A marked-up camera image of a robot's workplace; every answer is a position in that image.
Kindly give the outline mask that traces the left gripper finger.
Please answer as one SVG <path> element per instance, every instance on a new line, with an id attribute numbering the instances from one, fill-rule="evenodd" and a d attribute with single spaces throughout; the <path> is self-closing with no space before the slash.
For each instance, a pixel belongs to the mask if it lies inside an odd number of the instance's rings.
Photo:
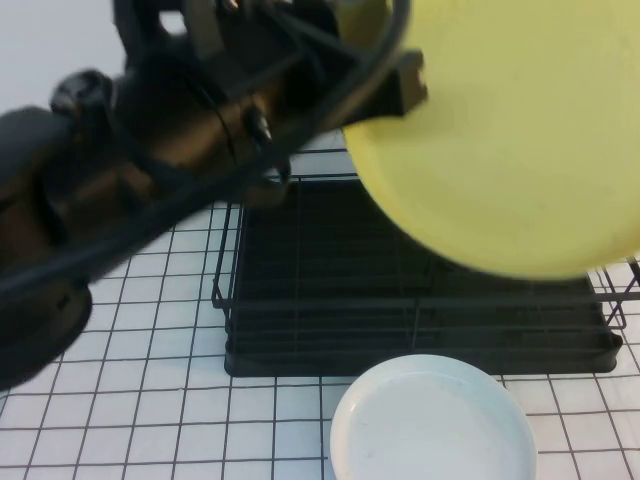
<path id="1" fill-rule="evenodd" d="M 428 89 L 422 76 L 424 55 L 419 49 L 403 51 L 393 68 L 374 93 L 343 122 L 351 126 L 379 118 L 400 118 L 428 98 Z"/>

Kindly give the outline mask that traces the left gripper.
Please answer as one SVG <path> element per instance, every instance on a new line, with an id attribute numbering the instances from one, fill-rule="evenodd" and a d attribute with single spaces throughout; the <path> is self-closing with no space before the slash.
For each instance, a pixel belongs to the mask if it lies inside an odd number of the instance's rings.
<path id="1" fill-rule="evenodd" d="M 116 1 L 128 68 L 174 71 L 214 104 L 299 70 L 303 101 L 359 82 L 337 106 L 346 124 L 401 114 L 401 11 L 386 1 Z"/>

